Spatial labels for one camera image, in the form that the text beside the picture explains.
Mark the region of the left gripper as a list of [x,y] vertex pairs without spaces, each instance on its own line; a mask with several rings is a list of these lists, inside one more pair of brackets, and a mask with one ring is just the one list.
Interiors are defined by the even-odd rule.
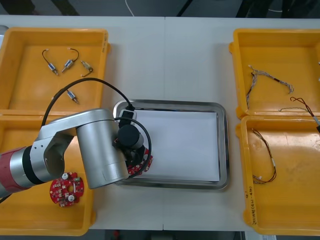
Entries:
[[126,147],[120,147],[120,150],[124,154],[126,167],[131,169],[134,167],[134,163],[139,166],[143,166],[145,164],[145,147],[141,146],[138,149],[129,149]]

